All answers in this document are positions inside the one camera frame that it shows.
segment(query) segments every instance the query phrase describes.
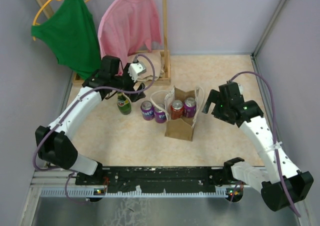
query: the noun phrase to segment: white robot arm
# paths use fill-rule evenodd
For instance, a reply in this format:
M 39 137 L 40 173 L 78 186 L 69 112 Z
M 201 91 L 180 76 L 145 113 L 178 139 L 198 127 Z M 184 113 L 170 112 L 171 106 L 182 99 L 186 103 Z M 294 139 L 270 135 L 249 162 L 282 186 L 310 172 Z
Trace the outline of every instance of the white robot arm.
M 253 142 L 266 169 L 265 172 L 242 158 L 233 158 L 224 163 L 226 178 L 230 182 L 242 181 L 260 192 L 264 202 L 273 211 L 292 207 L 293 203 L 305 199 L 314 179 L 308 171 L 302 173 L 289 159 L 281 142 L 274 143 L 257 103 L 253 100 L 244 101 L 239 85 L 232 81 L 220 85 L 219 91 L 210 91 L 203 113 L 208 113 L 211 103 L 215 104 L 211 113 L 215 118 L 236 124 Z
M 101 69 L 86 79 L 83 88 L 65 111 L 47 127 L 38 127 L 35 132 L 37 150 L 33 156 L 33 165 L 37 170 L 41 170 L 35 163 L 38 154 L 40 159 L 63 169 L 100 177 L 102 164 L 78 153 L 71 140 L 87 115 L 112 90 L 130 93 L 128 97 L 132 102 L 145 97 L 142 92 L 145 85 L 142 83 L 137 91 L 134 85 L 138 75 L 146 72 L 146 66 L 141 62 L 128 63 L 120 76 L 116 75 L 119 63 L 119 58 L 105 56 Z

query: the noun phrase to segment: beige floor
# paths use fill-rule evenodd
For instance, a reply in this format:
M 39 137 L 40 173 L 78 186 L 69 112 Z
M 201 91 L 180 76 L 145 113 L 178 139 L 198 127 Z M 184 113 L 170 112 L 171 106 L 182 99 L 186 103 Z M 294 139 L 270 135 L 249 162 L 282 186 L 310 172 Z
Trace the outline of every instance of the beige floor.
M 146 98 L 132 104 L 132 112 L 122 115 L 117 97 L 104 100 L 79 127 L 72 140 L 79 153 L 104 166 L 222 166 L 234 157 L 241 157 L 254 166 L 261 166 L 253 144 L 235 125 L 200 113 L 193 142 L 165 137 L 166 125 L 142 118 L 140 105 L 151 93 L 168 90 L 175 85 L 185 91 L 196 85 L 204 88 L 205 99 L 210 89 L 218 89 L 240 71 L 252 71 L 248 55 L 177 55 L 171 56 L 171 86 L 153 86 Z M 244 87 L 244 99 L 263 103 L 256 78 L 241 75 L 236 80 Z M 73 87 L 69 100 L 79 92 Z

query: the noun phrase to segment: bag handle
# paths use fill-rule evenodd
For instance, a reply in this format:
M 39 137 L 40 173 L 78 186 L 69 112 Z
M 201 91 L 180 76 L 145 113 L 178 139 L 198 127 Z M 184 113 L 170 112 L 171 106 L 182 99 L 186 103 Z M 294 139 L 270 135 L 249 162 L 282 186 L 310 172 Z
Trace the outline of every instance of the bag handle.
M 201 104 L 198 104 L 199 102 L 199 90 L 202 91 L 202 101 L 201 101 Z M 195 127 L 195 124 L 196 124 L 196 121 L 197 121 L 197 116 L 202 108 L 202 105 L 204 104 L 205 102 L 205 90 L 201 87 L 201 86 L 196 86 L 195 87 L 195 90 L 194 90 L 194 95 L 197 95 L 197 102 L 196 102 L 196 112 L 195 112 L 195 115 L 193 117 L 193 120 L 192 120 L 192 128 Z
M 156 104 L 155 101 L 152 99 L 152 97 L 155 96 L 155 95 L 157 95 L 157 94 L 159 94 L 159 93 L 167 93 L 167 94 L 168 94 L 169 92 L 170 92 L 170 91 L 168 91 L 168 90 L 159 90 L 159 91 L 154 92 L 154 93 L 151 94 L 151 96 L 150 96 L 150 101 L 151 101 L 151 103 L 153 104 L 153 107 L 157 108 L 158 110 L 163 111 L 163 112 L 165 113 L 166 119 L 169 118 L 169 113 L 168 113 L 168 111 L 167 111 L 165 108 L 162 108 L 162 107 L 160 107 L 158 104 Z

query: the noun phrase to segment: brown paper bag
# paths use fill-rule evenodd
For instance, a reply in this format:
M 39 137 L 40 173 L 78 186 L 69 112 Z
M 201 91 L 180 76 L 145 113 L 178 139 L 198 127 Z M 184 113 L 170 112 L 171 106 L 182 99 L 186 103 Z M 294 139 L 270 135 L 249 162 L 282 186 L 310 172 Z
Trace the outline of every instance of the brown paper bag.
M 199 94 L 199 89 L 202 90 L 203 93 L 203 100 L 200 102 L 198 94 Z M 151 97 L 150 97 L 150 101 L 152 102 L 152 104 L 156 107 L 159 108 L 160 110 L 164 111 L 166 114 L 166 118 L 167 118 L 167 123 L 166 123 L 166 130 L 165 130 L 165 136 L 166 137 L 170 137 L 170 138 L 174 138 L 174 139 L 179 139 L 179 140 L 187 140 L 187 141 L 192 141 L 193 140 L 193 136 L 194 136 L 194 129 L 195 129 L 195 123 L 196 123 L 196 119 L 197 119 L 197 115 L 200 112 L 200 109 L 202 107 L 202 104 L 204 102 L 205 99 L 205 92 L 201 87 L 196 87 L 195 90 L 191 90 L 188 92 L 185 92 L 179 88 L 174 87 L 174 89 L 170 92 L 168 92 L 167 95 L 169 95 L 170 93 L 174 93 L 174 97 L 172 97 L 172 100 L 167 104 L 165 103 L 165 109 L 159 107 L 157 104 L 155 104 L 155 102 L 153 101 L 152 97 L 157 94 L 157 93 L 163 93 L 163 92 L 167 92 L 164 90 L 158 91 L 158 92 L 154 92 Z M 181 102 L 184 102 L 187 98 L 194 98 L 196 101 L 196 114 L 194 115 L 194 117 L 182 117 L 182 118 L 178 118 L 178 119 L 171 119 L 170 116 L 170 105 L 174 100 L 180 100 Z

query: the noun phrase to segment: sticker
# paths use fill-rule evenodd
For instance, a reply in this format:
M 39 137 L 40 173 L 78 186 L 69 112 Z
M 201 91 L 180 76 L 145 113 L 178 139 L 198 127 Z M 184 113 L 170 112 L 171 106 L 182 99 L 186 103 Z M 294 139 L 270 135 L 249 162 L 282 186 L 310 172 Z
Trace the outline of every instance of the sticker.
M 128 103 L 129 103 L 128 99 L 126 99 L 126 100 L 118 99 L 118 106 L 119 107 L 123 107 L 123 106 L 127 105 Z

